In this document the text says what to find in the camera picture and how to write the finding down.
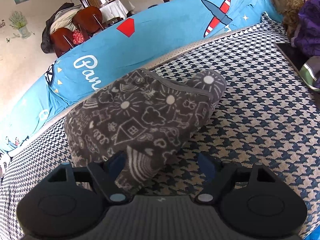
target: bed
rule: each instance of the bed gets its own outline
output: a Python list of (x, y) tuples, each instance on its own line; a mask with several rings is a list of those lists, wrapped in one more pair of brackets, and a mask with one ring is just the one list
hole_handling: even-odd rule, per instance
[[(263, 17), (257, 24), (220, 38), (194, 43), (158, 59), (153, 71), (185, 81), (211, 68), (224, 76), (227, 90), (211, 118), (140, 193), (195, 195), (204, 175), (196, 155), (207, 151), (250, 167), (269, 166), (305, 201), (305, 237), (320, 224), (320, 110), (313, 95), (275, 43), (287, 42), (280, 24)], [(0, 187), (0, 237), (19, 239), (19, 200), (62, 162), (70, 161), (63, 115), (9, 164)]]
[(257, 24), (265, 11), (281, 22), (270, 0), (174, 0), (107, 28), (57, 59), (0, 121), (0, 150), (20, 147), (61, 111), (126, 73), (192, 42)]

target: white tablecloth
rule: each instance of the white tablecloth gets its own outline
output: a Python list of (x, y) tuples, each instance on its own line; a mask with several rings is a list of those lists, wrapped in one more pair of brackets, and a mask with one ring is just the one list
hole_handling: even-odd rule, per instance
[(102, 13), (102, 22), (106, 22), (117, 17), (126, 19), (127, 13), (129, 12), (120, 0), (116, 0), (101, 7), (100, 11)]
[(133, 6), (132, 3), (130, 3), (129, 0), (121, 0), (121, 2), (128, 11), (134, 10), (135, 7)]

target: cloud print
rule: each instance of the cloud print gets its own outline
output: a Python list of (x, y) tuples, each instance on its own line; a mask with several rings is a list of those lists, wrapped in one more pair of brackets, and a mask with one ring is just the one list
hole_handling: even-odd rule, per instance
[(151, 125), (164, 125), (166, 119), (161, 116), (160, 112), (155, 110), (152, 106), (146, 108), (142, 115), (142, 120)]

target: white circular marker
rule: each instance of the white circular marker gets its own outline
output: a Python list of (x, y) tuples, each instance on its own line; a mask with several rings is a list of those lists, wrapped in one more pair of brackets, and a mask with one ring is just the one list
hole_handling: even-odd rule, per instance
[(122, 108), (122, 109), (127, 109), (127, 108), (129, 107), (129, 105), (130, 105), (130, 102), (124, 101), (124, 102), (121, 104), (121, 108)]
[(125, 195), (123, 194), (112, 194), (110, 200), (113, 202), (121, 202), (125, 200)]
[(49, 117), (49, 110), (48, 109), (44, 109), (44, 110), (42, 110), (41, 112), (40, 112), (40, 114), (39, 114), (39, 119), (40, 119), (40, 121), (45, 121), (45, 120), (47, 120), (48, 119), (48, 117)]
[(213, 83), (213, 77), (212, 76), (205, 76), (203, 78), (203, 81), (206, 83), (206, 84), (212, 84)]
[(172, 105), (174, 102), (175, 102), (175, 99), (174, 99), (174, 96), (173, 95), (169, 95), (168, 97), (167, 97), (167, 104), (168, 105)]
[(213, 200), (213, 196), (210, 194), (200, 194), (198, 200), (201, 202), (210, 202)]

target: red patterned cloth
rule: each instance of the red patterned cloth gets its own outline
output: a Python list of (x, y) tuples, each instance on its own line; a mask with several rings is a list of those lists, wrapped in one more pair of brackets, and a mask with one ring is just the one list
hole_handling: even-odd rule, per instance
[(82, 33), (79, 30), (74, 30), (72, 32), (73, 44), (78, 45), (84, 42)]

